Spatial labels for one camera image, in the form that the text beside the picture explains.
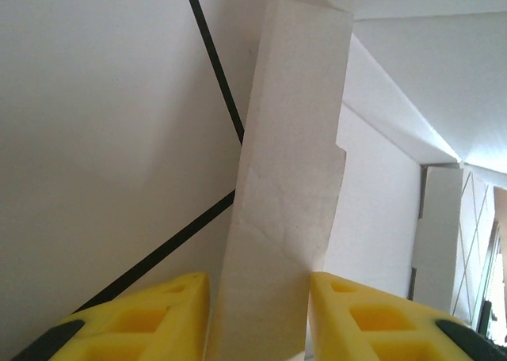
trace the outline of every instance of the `white foam block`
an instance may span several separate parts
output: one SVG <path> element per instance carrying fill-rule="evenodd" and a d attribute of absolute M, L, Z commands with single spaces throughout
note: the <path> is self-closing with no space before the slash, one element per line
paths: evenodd
<path fill-rule="evenodd" d="M 345 152 L 336 146 L 352 17 L 271 2 L 257 58 L 207 359 L 302 359 Z"/>

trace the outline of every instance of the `ceiling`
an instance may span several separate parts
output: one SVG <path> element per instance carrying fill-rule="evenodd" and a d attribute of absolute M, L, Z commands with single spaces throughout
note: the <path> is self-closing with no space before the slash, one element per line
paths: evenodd
<path fill-rule="evenodd" d="M 455 152 L 457 160 L 507 173 L 507 0 L 445 0 L 445 9 L 432 8 L 428 1 L 434 0 L 329 1 L 355 13 L 359 43 L 353 40 L 349 69 L 356 62 L 354 48 L 362 46 L 377 74 L 406 98 L 399 112 L 383 107 L 386 99 L 379 99 L 379 83 L 370 77 L 376 87 L 362 88 L 362 99 L 379 99 L 378 114 L 354 102 L 352 109 L 418 161 L 428 157 L 410 149 L 407 134 L 446 154 Z M 381 116 L 380 110 L 387 114 Z M 414 111 L 426 122 L 419 125 L 426 135 L 404 122 Z M 429 127 L 438 135 L 429 135 Z M 441 162 L 441 155 L 429 154 L 433 162 Z"/>

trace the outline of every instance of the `square hole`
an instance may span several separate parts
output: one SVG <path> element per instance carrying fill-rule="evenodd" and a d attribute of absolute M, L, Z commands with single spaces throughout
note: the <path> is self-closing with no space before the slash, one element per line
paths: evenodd
<path fill-rule="evenodd" d="M 394 307 L 359 306 L 350 309 L 361 331 L 406 331 L 414 325 Z"/>
<path fill-rule="evenodd" d="M 167 311 L 158 309 L 133 309 L 120 313 L 105 330 L 107 333 L 153 333 Z"/>
<path fill-rule="evenodd" d="M 331 288 L 334 292 L 356 292 L 355 288 L 339 282 L 331 282 Z"/>
<path fill-rule="evenodd" d="M 392 341 L 373 344 L 380 361 L 444 361 L 432 344 L 423 341 Z"/>
<path fill-rule="evenodd" d="M 81 361 L 137 361 L 145 349 L 146 346 L 141 344 L 94 344 L 86 350 Z"/>

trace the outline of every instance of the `white cardboard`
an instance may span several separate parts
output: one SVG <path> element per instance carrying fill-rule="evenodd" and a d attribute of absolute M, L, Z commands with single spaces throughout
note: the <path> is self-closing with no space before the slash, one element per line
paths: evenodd
<path fill-rule="evenodd" d="M 303 359 L 345 167 L 337 123 L 352 17 L 269 4 L 207 359 Z"/>

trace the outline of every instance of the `black stripe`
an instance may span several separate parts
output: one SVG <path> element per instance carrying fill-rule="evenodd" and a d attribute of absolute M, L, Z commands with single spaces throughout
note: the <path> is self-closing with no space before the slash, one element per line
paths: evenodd
<path fill-rule="evenodd" d="M 225 100 L 229 115 L 231 116 L 234 129 L 238 135 L 239 142 L 243 143 L 245 128 L 243 127 L 241 118 L 239 117 L 234 98 L 232 97 L 231 89 L 227 83 L 225 73 L 223 72 L 222 64 L 220 63 L 219 55 L 217 54 L 215 45 L 213 44 L 212 35 L 209 32 L 208 24 L 206 23 L 206 18 L 204 18 L 203 10 L 200 7 L 199 0 L 189 0 L 189 2 L 190 6 L 192 7 L 193 15 L 196 18 L 197 26 L 199 26 L 200 34 L 203 37 L 204 45 L 206 46 L 206 51 L 208 52 L 208 57 L 212 62 L 216 80 L 219 83 L 220 90 L 222 91 L 223 99 Z"/>
<path fill-rule="evenodd" d="M 120 278 L 109 284 L 104 290 L 99 292 L 88 302 L 80 306 L 75 312 L 85 310 L 87 308 L 102 304 L 114 299 L 116 296 L 125 291 L 131 286 L 137 279 L 141 278 L 149 272 L 154 266 L 156 266 L 161 260 L 170 255 L 174 250 L 179 248 L 188 239 L 190 239 L 195 233 L 203 229 L 211 220 L 216 218 L 228 207 L 232 205 L 234 201 L 234 191 L 229 193 L 213 207 L 205 211 L 201 216 L 189 223 L 185 228 L 176 233 L 168 241 L 160 245 L 156 250 L 144 257 L 138 264 L 133 268 L 125 272 Z"/>

